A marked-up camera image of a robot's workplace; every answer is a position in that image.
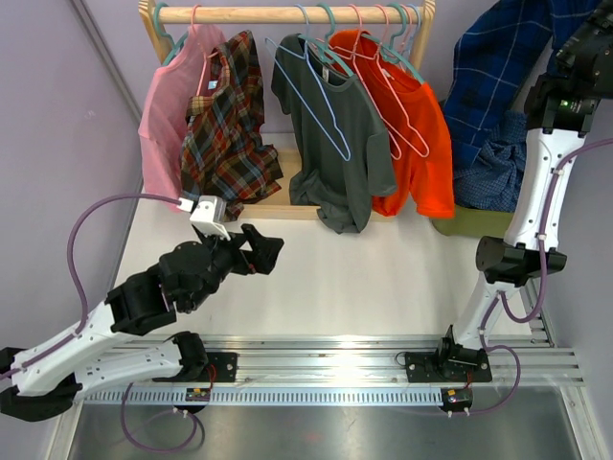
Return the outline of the red brown plaid shirt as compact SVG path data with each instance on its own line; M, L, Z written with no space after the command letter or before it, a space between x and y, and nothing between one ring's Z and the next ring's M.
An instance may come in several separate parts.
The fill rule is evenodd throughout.
M246 204L281 189L279 154L261 138L263 79L255 39L243 31L217 45L208 62L216 88L191 98L179 156L182 196L218 196L233 221Z

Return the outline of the light blue wire hanger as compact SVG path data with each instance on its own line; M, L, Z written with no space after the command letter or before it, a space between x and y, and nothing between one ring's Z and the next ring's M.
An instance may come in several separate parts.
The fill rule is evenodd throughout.
M322 81L320 80L319 74L314 70L314 68L312 67L311 62L310 62L311 55L310 55L310 51L309 51L308 45L310 44L311 38L310 38L310 36L308 34L309 33L310 23L309 23L309 20L308 20L307 11L300 4L296 4L295 7L298 8L302 12L302 14L304 16L304 20L306 22L306 33L305 34L301 34L301 35L298 36L298 39L303 41L303 52L302 52L302 54L299 55L299 54L291 51L290 49L288 49L288 48L286 48L286 47L284 47L282 45L277 44L276 42L274 42L269 37L266 37L264 39L265 48L266 48L267 52L269 53L269 55L274 59L275 67L278 70L281 71L281 73L285 77L286 81L288 82L289 86L292 88L294 93L297 95L297 97L299 98L299 100L301 101L303 106L306 108L308 113L311 115L311 117L313 118L313 120L315 121L317 126L322 130L322 132L328 138L328 140L330 141L331 145L336 149L336 151L338 152L340 157L345 162L349 162L352 159L351 149L349 147L349 144L347 142L347 139L346 139L343 131L341 130L341 128L337 124L335 112L334 112L334 110L332 108L332 105L329 102L328 94L327 94L326 90L324 89L324 86L322 85ZM285 69L282 67L282 65L280 64L279 60L277 59L276 52L279 51L279 50L281 50L282 52L284 52L286 54L289 54L292 57L297 58L298 60L301 60L301 61L303 61L305 63L305 68L308 70L309 74L312 76L312 79L315 82L315 84L317 86L317 89L319 90L319 93L321 94L322 101L325 103L325 106L326 106L326 108L328 110L329 117L330 117L329 125L332 126L333 129L336 131L337 136L342 141L341 145L338 145L335 142L335 138L326 130L326 126L320 121L320 119L318 117L318 114L308 104L308 102L312 99L312 96L315 94L315 91L311 91L309 96L304 96L302 94L302 92L298 89L296 84L289 77L289 75L287 74Z

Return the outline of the blue plaid shirt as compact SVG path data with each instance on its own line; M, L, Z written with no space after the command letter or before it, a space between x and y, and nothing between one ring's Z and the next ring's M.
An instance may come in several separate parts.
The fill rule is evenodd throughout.
M547 44L558 51L597 1L499 1L459 38L443 105L453 167L468 169Z

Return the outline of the pink hanger with plaid shirt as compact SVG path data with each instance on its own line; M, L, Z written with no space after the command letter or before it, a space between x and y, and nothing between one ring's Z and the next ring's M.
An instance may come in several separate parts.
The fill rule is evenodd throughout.
M199 52L200 57L202 58L202 69L200 72L198 86L195 92L196 96L200 96L202 92L204 80L207 75L207 65L211 57L210 52L224 38L223 32L217 25L202 24L202 23L195 22L195 15L199 8L200 8L200 5L193 6L192 12L191 12L191 24L190 24L190 32L193 35L193 39L195 40L195 43L196 43L196 48ZM204 41L201 40L202 36L201 36L200 30L202 28L205 28L205 32L207 34Z

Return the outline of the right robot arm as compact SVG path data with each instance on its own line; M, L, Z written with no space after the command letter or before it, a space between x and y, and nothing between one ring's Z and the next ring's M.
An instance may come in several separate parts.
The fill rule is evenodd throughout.
M487 337L511 295L561 271L557 223L575 156L599 104L612 96L608 1L499 1L460 37L443 113L455 169L466 172L546 46L549 64L524 104L527 158L509 228L480 239L479 277L460 319L424 364L428 378L490 380Z

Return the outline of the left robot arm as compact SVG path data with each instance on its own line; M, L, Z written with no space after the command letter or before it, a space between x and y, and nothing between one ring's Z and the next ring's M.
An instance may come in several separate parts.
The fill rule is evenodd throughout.
M230 274L270 274L283 247L283 239L265 237L252 224L228 238L199 235L178 244L109 291L84 323L31 349L3 349L1 369L11 383L1 393L2 414L41 422L109 387L210 376L203 341L189 331L141 352L106 352L196 311Z

